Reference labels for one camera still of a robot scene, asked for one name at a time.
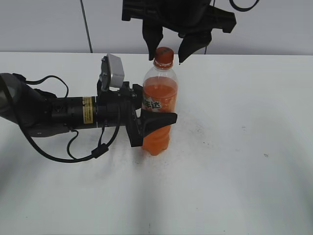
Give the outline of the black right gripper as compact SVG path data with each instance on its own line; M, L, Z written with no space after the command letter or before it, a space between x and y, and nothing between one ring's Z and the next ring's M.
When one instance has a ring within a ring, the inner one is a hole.
M142 36L148 48L149 61L154 60L163 39L163 27L188 33L179 47L179 63L210 44L212 29L231 33L236 25L233 12L216 8L209 0L124 0L122 20L131 19L143 20Z

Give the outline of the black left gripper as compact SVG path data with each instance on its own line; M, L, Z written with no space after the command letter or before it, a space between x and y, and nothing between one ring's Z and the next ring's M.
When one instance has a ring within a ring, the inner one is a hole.
M110 146L117 137L121 126L126 127L132 147L143 145L144 137L154 131L175 124L178 119L176 113L160 113L141 110L140 120L136 111L142 107L143 87L128 81L123 82L116 91L101 91L100 82L97 84L96 119L101 128L115 127L111 139L106 143Z

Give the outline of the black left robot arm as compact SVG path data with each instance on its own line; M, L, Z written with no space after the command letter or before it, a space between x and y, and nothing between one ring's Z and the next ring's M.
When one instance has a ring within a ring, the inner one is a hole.
M143 145L143 139L162 127L176 123L176 113L136 112L143 102L143 88L124 82L117 91L101 90L97 83L97 96L57 97L53 93L33 89L30 82L16 73L0 75L12 97L20 120L31 137L46 138L71 130L126 127L132 147Z

